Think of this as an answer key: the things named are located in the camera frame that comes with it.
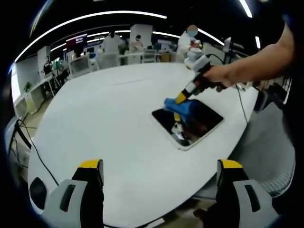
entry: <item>white table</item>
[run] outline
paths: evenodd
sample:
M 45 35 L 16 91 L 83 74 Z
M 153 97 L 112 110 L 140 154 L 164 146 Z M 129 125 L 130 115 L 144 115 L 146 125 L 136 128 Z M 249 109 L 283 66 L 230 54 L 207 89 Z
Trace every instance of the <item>white table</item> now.
M 207 183 L 216 173 L 217 160 L 230 155 L 246 127 L 237 90 L 208 89 L 196 98 L 224 122 L 190 150 L 177 150 L 151 112 L 161 108 L 166 97 L 177 96 L 192 77 L 183 64 L 151 63 L 68 81 L 36 132 L 41 158 L 59 183 L 72 178 L 83 161 L 104 160 L 107 225 L 134 228 L 162 217 Z M 257 91 L 241 93 L 249 118 Z M 34 148 L 28 174 L 29 185 L 37 176 L 43 180 L 48 196 L 55 189 Z

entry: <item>white lab coat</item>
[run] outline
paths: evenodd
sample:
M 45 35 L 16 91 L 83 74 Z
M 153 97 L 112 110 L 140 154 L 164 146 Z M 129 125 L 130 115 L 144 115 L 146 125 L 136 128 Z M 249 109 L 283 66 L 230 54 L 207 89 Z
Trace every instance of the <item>white lab coat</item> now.
M 184 60 L 187 58 L 187 52 L 191 47 L 191 37 L 186 31 L 180 36 L 178 41 L 178 47 L 176 51 L 176 63 L 184 63 Z
M 108 35 L 102 44 L 102 48 L 106 54 L 119 54 L 118 46 L 121 45 L 122 40 L 118 35 L 114 35 L 112 38 L 111 35 Z

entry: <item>blue cloth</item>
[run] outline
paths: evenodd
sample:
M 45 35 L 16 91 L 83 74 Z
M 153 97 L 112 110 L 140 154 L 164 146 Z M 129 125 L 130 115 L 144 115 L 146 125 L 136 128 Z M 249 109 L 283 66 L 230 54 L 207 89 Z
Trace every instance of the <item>blue cloth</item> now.
M 175 99 L 166 98 L 164 105 L 164 110 L 179 114 L 182 121 L 186 123 L 193 117 L 193 110 L 197 107 L 198 103 L 195 100 L 187 100 L 183 103 L 176 104 Z

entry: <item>black ceiling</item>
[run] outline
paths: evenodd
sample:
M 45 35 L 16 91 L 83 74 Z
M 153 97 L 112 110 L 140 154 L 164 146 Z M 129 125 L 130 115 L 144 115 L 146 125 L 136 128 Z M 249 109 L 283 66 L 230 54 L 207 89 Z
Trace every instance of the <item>black ceiling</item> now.
M 59 41 L 60 39 L 87 29 L 96 28 L 88 32 L 88 34 L 92 34 L 108 31 L 108 28 L 102 28 L 104 26 L 133 25 L 135 23 L 150 24 L 153 25 L 155 31 L 174 35 L 182 34 L 187 25 L 194 24 L 221 40 L 232 37 L 235 42 L 245 47 L 246 53 L 253 54 L 257 52 L 255 36 L 260 37 L 261 45 L 264 47 L 279 38 L 284 25 L 278 10 L 270 4 L 263 4 L 258 0 L 246 0 L 253 14 L 252 19 L 247 17 L 239 0 L 202 0 L 194 3 L 189 2 L 189 4 L 178 4 L 178 1 L 158 0 L 104 0 L 98 2 L 93 2 L 93 0 L 49 0 L 35 31 L 29 38 L 30 24 L 45 2 L 39 0 L 33 0 L 31 3 L 29 1 L 25 2 L 27 4 L 19 5 L 19 7 L 26 6 L 26 10 L 22 11 L 20 9 L 23 14 L 19 19 L 20 23 L 23 26 L 27 25 L 28 29 L 24 29 L 22 36 L 18 37 L 17 53 L 20 53 L 31 41 L 54 26 L 91 13 L 112 10 L 135 10 L 161 14 L 168 18 L 160 19 L 143 15 L 114 14 L 82 19 L 49 33 L 33 45 L 20 60 L 35 54 L 45 45 L 50 45 L 54 42 L 54 46 L 62 44 L 63 41 Z M 117 26 L 115 30 L 128 29 L 129 27 Z M 197 38 L 215 43 L 212 39 L 200 33 Z

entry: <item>oval table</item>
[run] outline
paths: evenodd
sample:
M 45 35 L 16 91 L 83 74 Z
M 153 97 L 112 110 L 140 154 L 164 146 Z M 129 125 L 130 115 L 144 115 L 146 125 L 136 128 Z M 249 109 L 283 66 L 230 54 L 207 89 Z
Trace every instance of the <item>oval table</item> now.
M 176 97 L 193 76 L 183 64 L 151 63 L 68 81 L 34 138 L 42 160 L 61 183 L 83 161 L 103 159 L 104 223 L 109 226 L 135 228 L 162 217 L 207 183 L 217 160 L 231 154 L 246 127 L 236 89 L 207 89 L 196 99 L 224 121 L 188 151 L 177 150 L 151 112 L 162 108 L 166 97 Z M 249 119 L 257 90 L 241 91 L 241 97 Z M 35 177 L 43 180 L 48 199 L 56 184 L 33 147 L 28 174 L 29 185 Z

